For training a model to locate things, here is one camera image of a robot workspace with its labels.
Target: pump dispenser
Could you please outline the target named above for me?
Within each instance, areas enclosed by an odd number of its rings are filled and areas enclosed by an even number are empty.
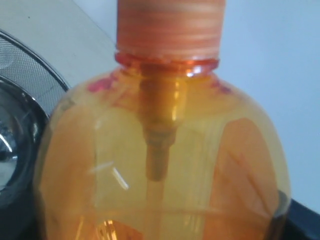
[[[280,239],[291,199],[281,143],[213,72],[224,10],[118,0],[119,67],[70,90],[42,139],[43,239]]]

